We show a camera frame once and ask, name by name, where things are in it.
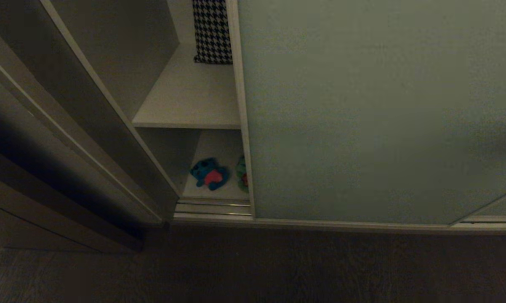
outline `white shelf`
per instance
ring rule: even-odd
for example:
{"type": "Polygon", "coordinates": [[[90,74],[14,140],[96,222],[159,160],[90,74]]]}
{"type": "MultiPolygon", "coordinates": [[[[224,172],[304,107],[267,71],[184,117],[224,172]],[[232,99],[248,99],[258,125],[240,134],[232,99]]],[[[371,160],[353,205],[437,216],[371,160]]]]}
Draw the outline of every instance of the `white shelf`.
{"type": "Polygon", "coordinates": [[[180,44],[133,119],[138,127],[240,129],[232,65],[194,63],[180,44]]]}
{"type": "Polygon", "coordinates": [[[237,130],[203,130],[192,167],[200,160],[214,157],[230,173],[224,186],[211,191],[207,186],[197,187],[197,180],[188,174],[183,198],[249,200],[249,194],[238,187],[236,164],[243,155],[242,134],[237,130]]]}

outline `floor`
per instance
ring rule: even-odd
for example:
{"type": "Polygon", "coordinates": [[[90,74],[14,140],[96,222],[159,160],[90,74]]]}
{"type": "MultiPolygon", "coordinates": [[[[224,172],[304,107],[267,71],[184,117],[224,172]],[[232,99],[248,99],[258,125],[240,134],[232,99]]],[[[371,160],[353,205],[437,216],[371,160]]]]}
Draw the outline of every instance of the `floor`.
{"type": "Polygon", "coordinates": [[[0,249],[0,302],[506,301],[506,236],[173,226],[137,255],[0,249]]]}

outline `blue stuffed toy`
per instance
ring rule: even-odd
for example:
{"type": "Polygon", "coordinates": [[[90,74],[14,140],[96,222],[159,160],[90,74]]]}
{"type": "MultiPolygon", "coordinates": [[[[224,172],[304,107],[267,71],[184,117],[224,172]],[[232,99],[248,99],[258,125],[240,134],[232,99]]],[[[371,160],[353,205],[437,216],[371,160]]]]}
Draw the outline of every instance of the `blue stuffed toy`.
{"type": "Polygon", "coordinates": [[[215,158],[198,161],[189,171],[197,179],[197,187],[207,185],[210,190],[217,190],[229,179],[225,167],[219,167],[215,158]]]}

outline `houndstooth pillow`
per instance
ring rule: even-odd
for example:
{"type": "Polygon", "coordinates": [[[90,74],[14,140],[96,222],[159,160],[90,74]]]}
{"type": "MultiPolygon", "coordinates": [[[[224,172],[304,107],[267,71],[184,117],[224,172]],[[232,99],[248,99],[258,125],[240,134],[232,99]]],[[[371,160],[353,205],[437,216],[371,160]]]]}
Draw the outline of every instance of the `houndstooth pillow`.
{"type": "Polygon", "coordinates": [[[225,0],[193,0],[195,62],[232,64],[225,0]]]}

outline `plush toy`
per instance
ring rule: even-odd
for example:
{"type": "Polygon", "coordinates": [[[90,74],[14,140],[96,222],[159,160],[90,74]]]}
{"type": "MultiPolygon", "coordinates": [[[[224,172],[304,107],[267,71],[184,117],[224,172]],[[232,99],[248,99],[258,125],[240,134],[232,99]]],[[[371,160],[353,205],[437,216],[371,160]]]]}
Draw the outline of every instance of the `plush toy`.
{"type": "Polygon", "coordinates": [[[189,172],[197,179],[197,187],[206,185],[210,190],[217,190],[229,179],[228,171],[215,158],[198,161],[189,172]]]}
{"type": "Polygon", "coordinates": [[[238,164],[236,165],[236,175],[238,176],[238,187],[245,192],[249,192],[248,187],[248,173],[245,169],[245,158],[240,157],[238,164]]]}

